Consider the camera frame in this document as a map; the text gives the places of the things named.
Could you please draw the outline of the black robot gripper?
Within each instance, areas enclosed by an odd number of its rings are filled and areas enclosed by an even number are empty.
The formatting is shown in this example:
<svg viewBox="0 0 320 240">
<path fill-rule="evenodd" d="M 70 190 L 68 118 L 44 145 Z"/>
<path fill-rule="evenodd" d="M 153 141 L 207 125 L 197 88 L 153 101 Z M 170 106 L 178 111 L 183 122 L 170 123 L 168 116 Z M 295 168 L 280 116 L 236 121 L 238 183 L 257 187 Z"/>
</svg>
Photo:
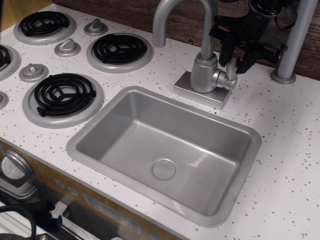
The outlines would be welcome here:
<svg viewBox="0 0 320 240">
<path fill-rule="evenodd" d="M 285 6 L 284 2 L 249 2 L 248 13 L 241 17 L 217 15 L 210 36 L 221 43 L 219 64 L 225 67 L 236 48 L 245 51 L 237 74 L 245 74 L 258 60 L 276 63 L 288 46 L 269 29 Z"/>
</svg>

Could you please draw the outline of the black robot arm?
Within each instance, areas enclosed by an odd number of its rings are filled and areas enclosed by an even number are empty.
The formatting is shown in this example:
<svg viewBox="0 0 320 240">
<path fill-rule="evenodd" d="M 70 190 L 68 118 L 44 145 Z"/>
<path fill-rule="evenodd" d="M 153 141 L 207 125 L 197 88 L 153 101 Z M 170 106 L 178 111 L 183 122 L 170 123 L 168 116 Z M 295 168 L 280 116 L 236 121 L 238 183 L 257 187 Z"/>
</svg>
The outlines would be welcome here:
<svg viewBox="0 0 320 240">
<path fill-rule="evenodd" d="M 281 30 L 292 28 L 298 18 L 293 3 L 293 0 L 250 0 L 249 11 L 244 16 L 215 16 L 209 35 L 219 39 L 222 44 L 219 64 L 225 67 L 236 48 L 244 51 L 236 68 L 237 74 L 246 73 L 258 60 L 276 64 L 288 46 L 270 31 L 269 24 L 272 20 L 278 21 L 282 8 L 289 7 L 293 22 L 277 27 Z"/>
</svg>

